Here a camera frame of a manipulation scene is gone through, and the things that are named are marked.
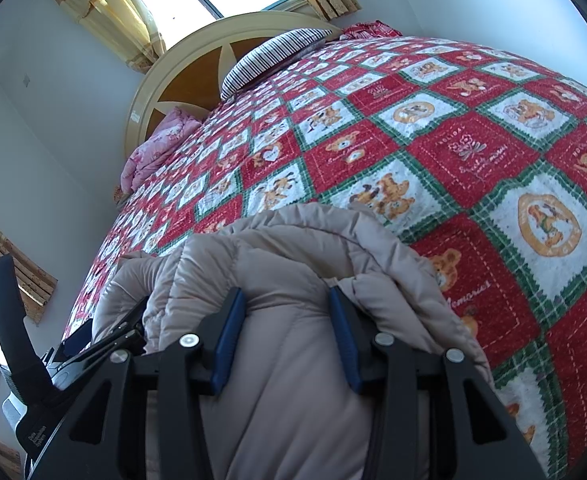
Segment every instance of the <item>headboard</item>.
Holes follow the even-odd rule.
[[[133,99],[126,127],[124,155],[129,156],[175,106],[203,120],[220,103],[220,86],[244,54],[294,28],[341,30],[297,12],[261,10],[223,18],[171,47],[148,71]]]

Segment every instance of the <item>black device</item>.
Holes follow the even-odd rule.
[[[363,480],[417,479],[419,390],[430,398],[430,480],[545,478],[462,351],[439,356],[411,349],[379,332],[337,287],[329,304],[346,380],[355,393],[375,400]],[[143,332],[131,328],[142,316],[139,305],[95,349],[53,368],[52,359],[48,368],[32,348],[24,351],[30,342],[21,333],[24,306],[13,261],[1,258],[0,344],[6,376],[28,407],[18,433],[35,460],[29,479],[57,479],[69,459],[75,464],[65,468],[67,480],[144,479],[146,399],[157,390],[161,477],[213,480],[199,398],[217,396],[226,385],[245,314],[244,294],[232,288],[220,310],[192,333],[163,352],[140,355]]]
[[[36,460],[42,447],[102,361],[111,352],[126,348],[141,354],[144,347],[142,300],[102,341],[91,341],[89,321],[62,342],[38,357],[24,327],[26,313],[17,286],[13,258],[0,258],[0,346],[7,365],[1,365],[10,390],[26,406],[17,424],[16,437],[29,459]]]

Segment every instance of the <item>pink blanket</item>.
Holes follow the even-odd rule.
[[[171,110],[153,134],[129,156],[120,176],[122,193],[129,195],[138,189],[200,126],[202,123],[186,111]]]

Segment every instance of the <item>striped pillow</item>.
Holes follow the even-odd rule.
[[[330,34],[330,30],[322,28],[296,28],[256,46],[224,78],[220,98],[227,100],[265,72]]]

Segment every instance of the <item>bed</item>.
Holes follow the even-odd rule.
[[[340,33],[235,16],[148,72],[126,155],[176,105],[206,121],[126,203],[66,335],[121,254],[166,254],[266,208],[358,201],[431,258],[547,475],[587,471],[587,88],[510,52],[403,36],[330,41],[221,104],[237,59],[300,27]]]

